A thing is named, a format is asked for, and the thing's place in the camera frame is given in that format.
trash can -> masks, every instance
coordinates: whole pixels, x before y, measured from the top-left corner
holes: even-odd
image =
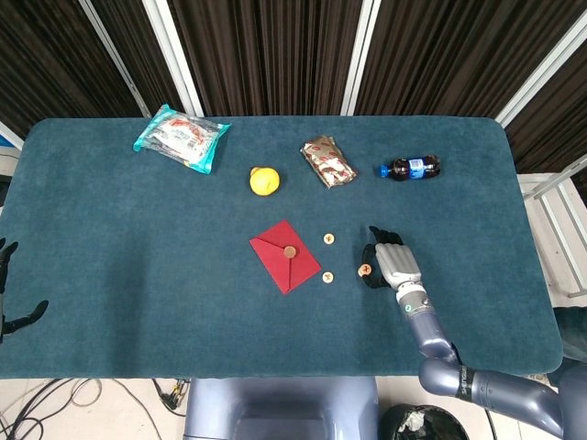
[[[459,421],[433,405],[395,405],[382,417],[379,440],[469,440]]]

envelope flap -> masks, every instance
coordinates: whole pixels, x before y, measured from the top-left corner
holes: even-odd
[[[321,269],[307,247],[303,244],[302,246],[298,249],[298,254],[291,259],[290,284],[292,288],[302,284]]]
[[[295,233],[292,226],[286,220],[282,220],[277,225],[259,234],[257,238],[281,248],[285,248],[286,246],[299,248],[304,245],[302,239]]]
[[[282,293],[290,290],[290,269],[291,263],[283,254],[283,248],[273,245],[261,238],[255,237],[250,240],[259,259],[271,274],[275,283],[279,286]]]

soda bottle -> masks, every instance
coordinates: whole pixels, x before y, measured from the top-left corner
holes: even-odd
[[[408,179],[429,179],[440,174],[440,160],[434,154],[423,158],[396,159],[390,165],[379,167],[382,177],[391,177],[397,181]]]

snack bag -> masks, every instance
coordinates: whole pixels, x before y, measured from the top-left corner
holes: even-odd
[[[217,124],[161,106],[133,145],[154,149],[193,170],[210,174],[216,144],[230,124]]]
[[[357,177],[331,136],[308,140],[300,152],[327,188],[344,185]]]

black cable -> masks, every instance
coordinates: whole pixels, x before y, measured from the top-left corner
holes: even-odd
[[[24,419],[22,419],[21,423],[27,422],[29,420],[30,421],[33,421],[35,423],[35,424],[32,425],[32,427],[31,427],[31,429],[29,431],[31,431],[32,429],[34,429],[38,425],[39,428],[40,428],[40,437],[39,437],[38,440],[41,440],[41,438],[43,438],[43,435],[45,434],[45,427],[43,426],[43,423],[41,422],[41,420],[39,420],[39,419],[37,419],[35,417],[25,417]],[[10,424],[9,426],[6,427],[5,430],[0,431],[0,434],[4,434],[4,435],[6,435],[6,438],[8,438],[6,432],[7,432],[8,429],[10,429],[10,428],[12,428],[14,426],[15,426],[14,423]]]
[[[87,404],[80,404],[80,403],[75,402],[74,398],[75,398],[77,391],[83,385],[85,385],[86,383],[88,383],[91,380],[97,380],[97,382],[98,382],[98,395],[90,403],[87,403]],[[142,401],[140,401],[138,399],[138,397],[135,396],[127,388],[127,386],[125,386],[122,382],[120,382],[119,380],[116,380],[116,379],[111,379],[111,380],[114,383],[116,383],[117,385],[119,385],[120,387],[122,387],[125,390],[125,392],[143,409],[143,411],[149,417],[149,420],[150,420],[151,424],[153,425],[153,429],[155,430],[155,433],[157,434],[158,439],[161,440],[161,434],[159,432],[159,429],[157,428],[155,421],[153,420],[152,416],[149,413],[149,410],[144,405],[144,403]],[[22,423],[26,422],[26,421],[32,421],[32,422],[34,422],[34,424],[28,429],[28,431],[25,432],[24,435],[20,436],[18,438],[18,440],[26,439],[32,433],[32,431],[37,427],[37,425],[39,426],[39,429],[40,429],[40,436],[39,436],[38,440],[41,440],[43,438],[43,435],[45,434],[45,427],[43,426],[43,421],[61,413],[70,404],[74,404],[76,406],[81,406],[81,407],[90,406],[90,405],[94,404],[99,399],[100,395],[102,394],[102,383],[100,382],[99,379],[83,379],[81,381],[81,383],[78,381],[76,384],[73,385],[72,391],[70,392],[69,399],[60,407],[59,410],[52,412],[51,414],[46,415],[40,419],[30,416],[30,414],[35,409],[37,409],[39,407],[39,405],[41,405],[44,401],[46,401],[49,398],[49,396],[51,396],[55,391],[57,391],[59,388],[61,388],[62,386],[66,385],[67,383],[69,383],[71,381],[73,381],[73,379],[53,379],[48,384],[44,385],[40,391],[38,391],[29,401],[27,401],[27,403],[20,410],[17,418],[15,419],[15,421],[12,424],[10,424],[9,426],[5,426],[4,423],[2,421],[0,421],[0,424],[2,424],[1,425],[2,431],[0,431],[0,434],[4,434],[6,436],[6,440],[17,440],[17,430],[22,426]],[[47,390],[49,390],[49,392],[47,392],[47,394],[43,396],[43,393]]]
[[[8,436],[6,437],[7,440],[16,440],[17,429],[20,426],[20,424],[22,424],[23,420],[27,417],[30,406],[35,402],[35,400],[40,395],[43,394],[43,392],[45,392],[45,390],[49,389],[54,384],[58,383],[60,380],[61,379],[53,379],[51,382],[49,382],[47,385],[45,385],[43,388],[41,388],[39,391],[37,391],[37,393],[25,404],[25,406],[23,406],[23,408],[18,413],[17,418],[15,419],[14,423],[12,423],[10,425],[10,427],[12,427],[12,429],[10,430],[10,432],[8,433]]]
[[[2,417],[0,417],[0,428],[2,428],[2,431],[0,431],[0,434],[4,434],[6,438],[8,438],[8,434],[6,433],[6,430],[8,428],[6,428],[6,425],[4,424],[4,422],[2,422]]]
[[[153,385],[155,386],[155,390],[157,391],[157,395],[161,399],[161,403],[163,403],[163,406],[165,407],[165,409],[173,415],[177,415],[178,417],[185,417],[185,414],[179,414],[178,412],[175,412],[172,408],[170,408],[169,403],[167,401],[168,396],[163,393],[161,386],[159,385],[159,383],[155,379],[151,378],[151,380],[153,382]]]
[[[492,428],[493,440],[497,440],[497,433],[495,432],[495,426],[493,425],[492,415],[488,410],[485,410],[485,414],[487,415],[487,421],[489,422],[489,427]]]

